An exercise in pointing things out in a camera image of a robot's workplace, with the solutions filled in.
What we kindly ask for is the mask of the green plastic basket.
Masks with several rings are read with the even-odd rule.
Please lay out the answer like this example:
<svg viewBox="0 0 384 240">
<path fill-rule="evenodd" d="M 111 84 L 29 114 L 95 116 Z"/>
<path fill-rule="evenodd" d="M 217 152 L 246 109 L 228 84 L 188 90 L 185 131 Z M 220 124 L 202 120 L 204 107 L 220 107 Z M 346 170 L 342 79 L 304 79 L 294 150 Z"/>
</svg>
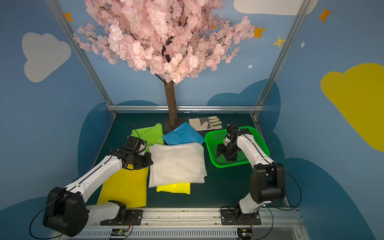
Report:
<svg viewBox="0 0 384 240">
<path fill-rule="evenodd" d="M 269 148 L 267 147 L 267 144 L 263 140 L 260 133 L 254 127 L 244 126 L 244 127 L 239 127 L 239 129 L 248 129 L 252 133 L 255 139 L 255 142 L 260 146 L 260 148 L 264 151 L 264 153 L 268 157 L 271 156 L 271 153 Z M 243 152 L 238 153 L 238 159 L 236 162 L 228 162 L 223 155 L 218 156 L 217 154 L 218 145 L 224 143 L 226 135 L 227 135 L 227 130 L 225 129 L 211 131 L 205 135 L 205 143 L 207 145 L 208 153 L 209 153 L 212 164 L 218 169 L 249 164 L 249 161 Z"/>
</svg>

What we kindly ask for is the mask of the large yellow raincoat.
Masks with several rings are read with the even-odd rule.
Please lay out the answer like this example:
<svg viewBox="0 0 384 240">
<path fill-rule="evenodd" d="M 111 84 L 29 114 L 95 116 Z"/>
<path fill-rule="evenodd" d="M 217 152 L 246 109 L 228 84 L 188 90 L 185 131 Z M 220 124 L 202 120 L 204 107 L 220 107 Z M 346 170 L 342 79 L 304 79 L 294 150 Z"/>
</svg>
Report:
<svg viewBox="0 0 384 240">
<path fill-rule="evenodd" d="M 149 168 L 132 171 L 121 169 L 104 182 L 97 204 L 115 200 L 126 204 L 128 209 L 145 207 L 148 173 Z"/>
</svg>

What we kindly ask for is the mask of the white raincoat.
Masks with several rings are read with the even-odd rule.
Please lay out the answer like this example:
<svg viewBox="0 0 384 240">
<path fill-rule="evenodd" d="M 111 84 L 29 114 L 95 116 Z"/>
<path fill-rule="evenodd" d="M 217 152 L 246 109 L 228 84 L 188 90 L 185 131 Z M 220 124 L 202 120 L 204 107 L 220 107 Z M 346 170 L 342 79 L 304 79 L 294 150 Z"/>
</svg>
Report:
<svg viewBox="0 0 384 240">
<path fill-rule="evenodd" d="M 149 153 L 154 164 L 150 166 L 148 187 L 205 183 L 208 173 L 201 144 L 155 144 L 150 147 Z"/>
</svg>

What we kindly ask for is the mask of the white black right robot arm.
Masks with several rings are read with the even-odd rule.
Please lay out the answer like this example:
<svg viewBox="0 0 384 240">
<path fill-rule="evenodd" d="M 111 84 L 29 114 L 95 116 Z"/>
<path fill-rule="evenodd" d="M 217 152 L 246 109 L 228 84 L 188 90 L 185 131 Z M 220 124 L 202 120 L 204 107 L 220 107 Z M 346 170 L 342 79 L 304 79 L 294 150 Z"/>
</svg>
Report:
<svg viewBox="0 0 384 240">
<path fill-rule="evenodd" d="M 238 224 L 246 224 L 253 222 L 254 215 L 260 208 L 285 197 L 285 170 L 282 164 L 275 164 L 262 150 L 249 129 L 228 125 L 227 135 L 224 142 L 218 145 L 216 156 L 235 162 L 240 152 L 249 161 L 252 174 L 250 191 L 239 200 L 234 209 L 234 218 Z"/>
</svg>

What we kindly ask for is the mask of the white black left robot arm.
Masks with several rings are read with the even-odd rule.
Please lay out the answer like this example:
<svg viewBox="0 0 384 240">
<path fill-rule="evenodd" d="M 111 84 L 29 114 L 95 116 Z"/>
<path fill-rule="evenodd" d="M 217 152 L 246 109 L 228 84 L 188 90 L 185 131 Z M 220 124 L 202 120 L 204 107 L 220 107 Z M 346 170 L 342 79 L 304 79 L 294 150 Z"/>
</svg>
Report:
<svg viewBox="0 0 384 240">
<path fill-rule="evenodd" d="M 87 206 L 92 194 L 112 175 L 120 170 L 142 170 L 151 165 L 148 143 L 138 137 L 129 136 L 119 149 L 112 149 L 101 162 L 78 180 L 64 188 L 55 187 L 47 198 L 43 226 L 74 237 L 85 227 L 96 223 L 132 224 L 127 214 L 127 205 L 109 200 L 105 204 Z"/>
</svg>

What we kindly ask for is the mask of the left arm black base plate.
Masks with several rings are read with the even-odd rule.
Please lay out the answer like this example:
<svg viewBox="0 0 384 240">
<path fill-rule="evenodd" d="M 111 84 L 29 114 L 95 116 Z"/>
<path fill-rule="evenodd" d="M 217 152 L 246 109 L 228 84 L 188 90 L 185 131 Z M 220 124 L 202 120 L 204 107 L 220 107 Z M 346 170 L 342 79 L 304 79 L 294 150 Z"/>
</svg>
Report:
<svg viewBox="0 0 384 240">
<path fill-rule="evenodd" d="M 101 221 L 101 226 L 140 226 L 143 210 L 122 210 L 118 213 L 118 215 L 112 220 Z"/>
</svg>

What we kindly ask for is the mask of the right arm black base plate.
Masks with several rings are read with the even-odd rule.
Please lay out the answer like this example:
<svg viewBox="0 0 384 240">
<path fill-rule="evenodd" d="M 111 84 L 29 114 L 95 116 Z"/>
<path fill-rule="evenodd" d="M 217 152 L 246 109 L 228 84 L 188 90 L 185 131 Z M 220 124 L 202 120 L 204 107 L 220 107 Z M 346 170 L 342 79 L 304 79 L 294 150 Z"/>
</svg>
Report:
<svg viewBox="0 0 384 240">
<path fill-rule="evenodd" d="M 261 217 L 259 212 L 253 214 L 242 214 L 239 210 L 223 208 L 220 209 L 221 221 L 223 226 L 251 226 L 251 225 L 261 225 Z"/>
</svg>

